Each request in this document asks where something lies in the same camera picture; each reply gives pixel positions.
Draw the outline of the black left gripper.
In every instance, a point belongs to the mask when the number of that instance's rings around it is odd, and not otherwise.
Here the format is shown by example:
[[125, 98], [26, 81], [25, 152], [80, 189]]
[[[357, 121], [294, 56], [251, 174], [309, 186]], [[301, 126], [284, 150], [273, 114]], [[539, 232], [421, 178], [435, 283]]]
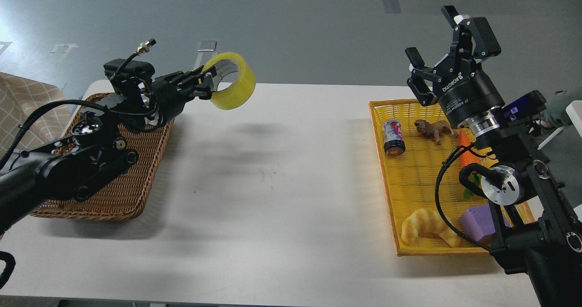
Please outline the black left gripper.
[[171, 121], [176, 118], [191, 100], [198, 98], [207, 101], [212, 98], [216, 87], [213, 80], [217, 75], [216, 67], [202, 69], [198, 67], [185, 73], [162, 75], [152, 82], [152, 93], [158, 104], [160, 119]]

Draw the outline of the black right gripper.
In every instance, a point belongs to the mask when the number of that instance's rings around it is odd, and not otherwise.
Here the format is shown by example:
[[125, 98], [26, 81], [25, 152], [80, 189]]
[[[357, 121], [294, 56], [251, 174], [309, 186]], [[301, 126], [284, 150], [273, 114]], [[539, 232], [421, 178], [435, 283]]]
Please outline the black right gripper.
[[[438, 104], [453, 127], [466, 119], [505, 106], [505, 102], [480, 62], [502, 49], [485, 17], [460, 14], [453, 5], [441, 8], [453, 29], [447, 57], [427, 67], [416, 47], [405, 49], [410, 61], [407, 85], [422, 106]], [[432, 90], [426, 82], [431, 82]]]

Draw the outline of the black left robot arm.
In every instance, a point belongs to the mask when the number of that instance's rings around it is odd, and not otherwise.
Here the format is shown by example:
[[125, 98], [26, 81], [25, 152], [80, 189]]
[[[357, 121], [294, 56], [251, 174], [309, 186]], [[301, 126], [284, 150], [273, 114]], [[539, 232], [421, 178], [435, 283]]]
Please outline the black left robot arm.
[[[96, 102], [49, 102], [20, 125], [1, 158], [2, 235], [46, 201], [87, 201], [135, 166], [139, 153], [129, 148], [120, 126], [136, 135], [152, 133], [180, 115], [191, 100], [214, 95], [219, 71], [209, 63], [154, 79], [154, 67], [136, 60], [154, 44], [152, 38], [127, 58], [104, 64], [114, 93]], [[79, 106], [81, 113], [70, 134], [33, 149], [17, 149], [42, 116], [68, 105]]]

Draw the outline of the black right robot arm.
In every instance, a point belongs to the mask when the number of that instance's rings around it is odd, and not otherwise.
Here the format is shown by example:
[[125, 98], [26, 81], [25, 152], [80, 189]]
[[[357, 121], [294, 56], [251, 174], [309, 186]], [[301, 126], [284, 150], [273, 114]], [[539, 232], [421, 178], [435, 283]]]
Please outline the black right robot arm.
[[472, 147], [491, 149], [497, 160], [459, 173], [466, 189], [488, 199], [495, 228], [489, 255], [506, 274], [527, 274], [542, 307], [579, 307], [581, 222], [533, 142], [546, 100], [533, 90], [506, 104], [482, 70], [482, 61], [501, 53], [487, 19], [452, 5], [442, 13], [453, 32], [450, 50], [428, 67], [415, 47], [407, 48], [407, 84], [422, 106], [439, 104], [451, 126], [472, 132]]

